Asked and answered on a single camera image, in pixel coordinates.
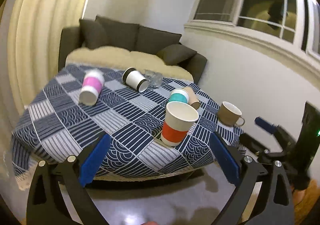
teal and white paper cup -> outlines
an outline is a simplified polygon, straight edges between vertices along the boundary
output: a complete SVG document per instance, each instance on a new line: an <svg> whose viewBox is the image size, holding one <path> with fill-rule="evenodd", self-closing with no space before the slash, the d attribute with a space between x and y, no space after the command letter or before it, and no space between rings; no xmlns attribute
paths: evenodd
<svg viewBox="0 0 320 225"><path fill-rule="evenodd" d="M189 94L183 89L174 89L169 98L169 102L189 102Z"/></svg>

metal screw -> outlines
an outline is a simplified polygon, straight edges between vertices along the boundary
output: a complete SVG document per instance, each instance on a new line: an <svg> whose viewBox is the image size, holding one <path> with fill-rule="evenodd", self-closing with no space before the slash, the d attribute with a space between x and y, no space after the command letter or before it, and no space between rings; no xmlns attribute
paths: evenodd
<svg viewBox="0 0 320 225"><path fill-rule="evenodd" d="M250 157L250 156L245 156L243 159L244 159L247 163L251 163L251 162L252 162L252 157Z"/></svg>
<svg viewBox="0 0 320 225"><path fill-rule="evenodd" d="M68 157L68 162L72 163L72 162L75 161L75 159L76 159L76 156L69 156Z"/></svg>
<svg viewBox="0 0 320 225"><path fill-rule="evenodd" d="M275 165L276 165L276 166L278 166L278 167L282 166L281 162L280 162L280 161L278 161L278 160L277 160L277 161L275 161Z"/></svg>
<svg viewBox="0 0 320 225"><path fill-rule="evenodd" d="M44 166L44 165L45 165L45 161L44 161L44 160L41 160L38 165L39 165L39 166Z"/></svg>

throw pillow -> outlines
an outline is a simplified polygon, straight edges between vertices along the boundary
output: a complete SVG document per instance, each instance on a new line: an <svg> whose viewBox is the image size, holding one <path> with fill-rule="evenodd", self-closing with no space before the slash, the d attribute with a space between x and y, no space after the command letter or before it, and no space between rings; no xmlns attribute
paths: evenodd
<svg viewBox="0 0 320 225"><path fill-rule="evenodd" d="M84 42L87 48L96 49L109 45L108 35L99 22L90 19L80 19L79 22L80 30L84 36Z"/></svg>
<svg viewBox="0 0 320 225"><path fill-rule="evenodd" d="M157 53L166 65L176 65L191 57L193 57L197 51L192 50L184 45L170 45Z"/></svg>
<svg viewBox="0 0 320 225"><path fill-rule="evenodd" d="M178 44L181 34L140 26L135 50L155 55L161 49Z"/></svg>
<svg viewBox="0 0 320 225"><path fill-rule="evenodd" d="M122 23L101 16L97 16L96 21L104 27L110 37L111 46L134 50L139 24Z"/></svg>

tablecloth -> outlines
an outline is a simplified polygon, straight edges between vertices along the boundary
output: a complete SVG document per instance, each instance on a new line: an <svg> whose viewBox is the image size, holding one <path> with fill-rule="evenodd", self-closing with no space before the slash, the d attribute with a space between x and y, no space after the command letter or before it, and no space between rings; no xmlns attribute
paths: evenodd
<svg viewBox="0 0 320 225"><path fill-rule="evenodd" d="M78 155L103 132L111 147L95 179L147 180L167 177L214 162L209 146L211 132L218 131L232 146L239 144L238 127L219 122L219 105L196 84L163 78L159 88L138 93L122 83L123 71L98 68L105 84L94 106L79 104L85 73L95 67L68 65L36 96L12 132L12 161L20 184L29 180L36 163L64 161ZM175 88L192 87L201 106L199 120L180 145L165 146L160 134L165 106Z"/></svg>

mug handle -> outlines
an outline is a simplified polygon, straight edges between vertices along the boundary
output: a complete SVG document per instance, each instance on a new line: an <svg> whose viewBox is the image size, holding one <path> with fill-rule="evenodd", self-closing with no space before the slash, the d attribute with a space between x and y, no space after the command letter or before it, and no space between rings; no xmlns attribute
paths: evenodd
<svg viewBox="0 0 320 225"><path fill-rule="evenodd" d="M237 127L242 127L242 126L245 124L245 120L244 120L244 118L241 117L241 116L240 116L239 118L241 118L241 119L243 120L243 123L242 123L242 124L237 124L237 123L236 123L236 126L237 126Z"/></svg>

